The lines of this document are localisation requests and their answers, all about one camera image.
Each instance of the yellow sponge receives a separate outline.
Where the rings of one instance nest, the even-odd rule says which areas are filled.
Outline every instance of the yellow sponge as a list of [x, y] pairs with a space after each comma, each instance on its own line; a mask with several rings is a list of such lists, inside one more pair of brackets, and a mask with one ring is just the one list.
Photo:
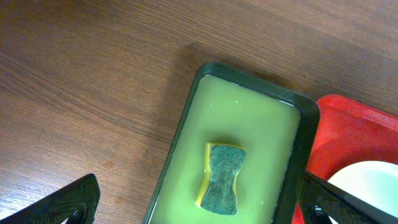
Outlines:
[[205, 179], [196, 205], [220, 215], [235, 215], [236, 176], [242, 168], [246, 151], [239, 146], [207, 143], [205, 150]]

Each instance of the red tray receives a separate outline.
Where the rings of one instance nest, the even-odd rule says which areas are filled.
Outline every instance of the red tray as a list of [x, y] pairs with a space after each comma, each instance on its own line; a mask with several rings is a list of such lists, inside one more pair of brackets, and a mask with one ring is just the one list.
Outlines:
[[[307, 170], [328, 180], [362, 161], [398, 164], [398, 117], [340, 95], [317, 101], [321, 117]], [[293, 224], [303, 224], [297, 206]]]

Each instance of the white bowl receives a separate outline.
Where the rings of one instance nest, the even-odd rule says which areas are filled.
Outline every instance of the white bowl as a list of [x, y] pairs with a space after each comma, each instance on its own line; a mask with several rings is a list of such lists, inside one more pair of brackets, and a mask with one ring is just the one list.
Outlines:
[[366, 161], [347, 166], [329, 183], [398, 218], [398, 166]]

